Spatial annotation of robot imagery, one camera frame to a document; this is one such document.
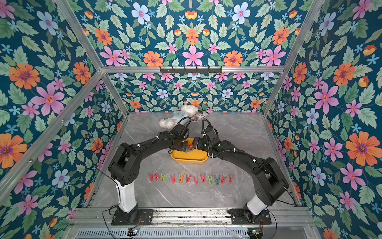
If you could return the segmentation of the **grey teal clothespin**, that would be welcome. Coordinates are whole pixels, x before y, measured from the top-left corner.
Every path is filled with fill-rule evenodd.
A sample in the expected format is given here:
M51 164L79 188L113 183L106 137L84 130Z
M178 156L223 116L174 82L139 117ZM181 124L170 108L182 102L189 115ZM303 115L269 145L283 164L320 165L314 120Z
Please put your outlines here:
M220 184L220 175L214 175L214 180L215 180L216 185L219 185Z

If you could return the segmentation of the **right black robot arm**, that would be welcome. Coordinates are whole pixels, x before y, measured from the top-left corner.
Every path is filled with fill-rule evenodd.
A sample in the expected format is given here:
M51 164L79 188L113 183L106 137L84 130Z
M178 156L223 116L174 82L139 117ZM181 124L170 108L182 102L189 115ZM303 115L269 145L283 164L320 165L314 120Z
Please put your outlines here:
M287 180L273 158L255 157L229 141L220 140L216 128L207 119L202 120L201 134L193 141L194 149L207 152L211 158L230 162L252 177L255 195L243 208L248 219L258 217L288 190Z

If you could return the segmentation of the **red clothespin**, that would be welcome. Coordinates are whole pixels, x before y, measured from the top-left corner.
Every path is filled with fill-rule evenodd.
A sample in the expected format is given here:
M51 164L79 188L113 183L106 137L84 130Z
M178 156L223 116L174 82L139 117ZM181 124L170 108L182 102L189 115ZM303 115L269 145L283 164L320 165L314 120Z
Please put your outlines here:
M194 178L194 184L197 186L199 183L199 176L193 176Z
M202 183L206 182L206 174L200 174Z
M228 175L228 182L229 182L229 184L232 183L233 179L234 179L234 175L229 174Z
M161 176L159 176L157 173L154 173L154 176L155 176L156 182L158 181L158 179L161 179Z
M171 178L172 183L175 184L175 182L176 182L176 174L174 174L174 175L171 174L170 178Z
M221 176L221 184L223 185L227 179L227 176L222 175Z
M148 173L150 181L154 180L154 172Z
M190 174L190 175L186 174L186 183L187 183L187 184L190 183L191 177L192 177L191 174Z

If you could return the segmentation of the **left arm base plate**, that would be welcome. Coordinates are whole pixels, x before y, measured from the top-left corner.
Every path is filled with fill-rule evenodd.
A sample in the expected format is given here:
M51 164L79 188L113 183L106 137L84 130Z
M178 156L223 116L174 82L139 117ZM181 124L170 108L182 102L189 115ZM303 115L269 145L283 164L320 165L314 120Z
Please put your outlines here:
M154 210L152 209L133 209L129 213L117 208L111 224L113 226L146 226L151 225Z

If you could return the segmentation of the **yellow plastic storage box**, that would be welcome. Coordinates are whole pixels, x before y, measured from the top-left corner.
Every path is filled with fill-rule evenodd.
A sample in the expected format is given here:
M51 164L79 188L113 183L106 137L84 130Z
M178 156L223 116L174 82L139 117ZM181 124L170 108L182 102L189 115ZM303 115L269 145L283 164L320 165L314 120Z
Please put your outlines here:
M188 138L186 151L173 151L170 156L178 163L204 164L208 159L208 154L205 151L193 148L193 138Z

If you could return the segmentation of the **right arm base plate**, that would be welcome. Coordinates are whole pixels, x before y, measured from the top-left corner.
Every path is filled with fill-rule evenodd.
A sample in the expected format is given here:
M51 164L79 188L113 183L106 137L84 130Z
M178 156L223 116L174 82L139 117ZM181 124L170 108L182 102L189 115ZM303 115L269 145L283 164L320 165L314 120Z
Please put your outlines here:
M254 215L248 209L229 209L231 222L234 225L271 225L272 217L268 210L263 210L260 214Z

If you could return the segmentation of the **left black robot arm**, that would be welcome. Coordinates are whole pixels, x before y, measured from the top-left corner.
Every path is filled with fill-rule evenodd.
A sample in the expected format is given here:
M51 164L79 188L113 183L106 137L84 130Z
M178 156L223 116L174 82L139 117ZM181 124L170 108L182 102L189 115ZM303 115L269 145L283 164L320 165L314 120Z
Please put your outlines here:
M191 117L184 117L170 130L159 132L154 138L141 143L122 143L111 160L108 171L116 183L118 191L118 208L124 213L130 213L137 208L134 183L139 175L141 162L161 151L183 151L187 149L188 126Z

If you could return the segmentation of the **orange clothespin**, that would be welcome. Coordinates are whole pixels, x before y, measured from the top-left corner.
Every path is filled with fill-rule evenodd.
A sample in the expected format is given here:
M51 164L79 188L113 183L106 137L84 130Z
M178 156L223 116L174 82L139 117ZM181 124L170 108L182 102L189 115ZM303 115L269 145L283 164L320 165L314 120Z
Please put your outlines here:
M180 183L183 183L184 177L185 177L185 173L183 173L183 174L179 173L179 182Z

